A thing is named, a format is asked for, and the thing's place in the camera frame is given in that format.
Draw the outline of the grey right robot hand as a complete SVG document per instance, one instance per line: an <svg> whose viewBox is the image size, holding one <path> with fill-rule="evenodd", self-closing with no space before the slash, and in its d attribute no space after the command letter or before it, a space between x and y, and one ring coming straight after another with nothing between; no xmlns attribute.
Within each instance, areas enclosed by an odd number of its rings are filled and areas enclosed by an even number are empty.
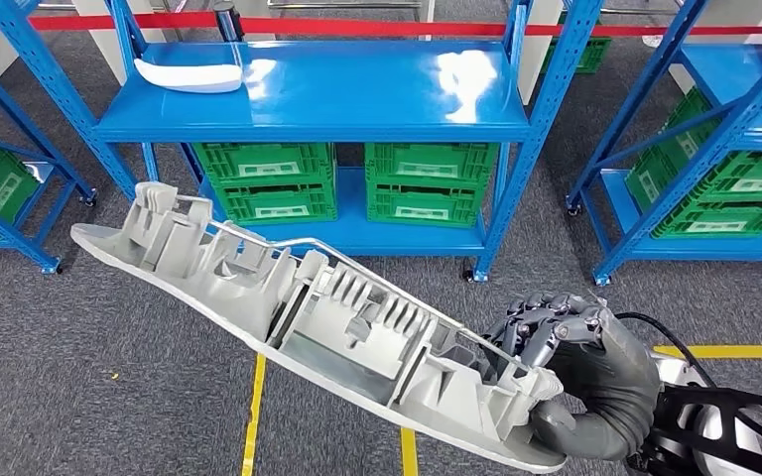
<svg viewBox="0 0 762 476"><path fill-rule="evenodd" d="M585 406L573 414L553 400L530 412L533 441L570 457L617 461L648 436L662 383L648 349L604 304L569 293L532 292L513 302L484 339L521 355L548 339L547 362L567 394Z"/></svg>

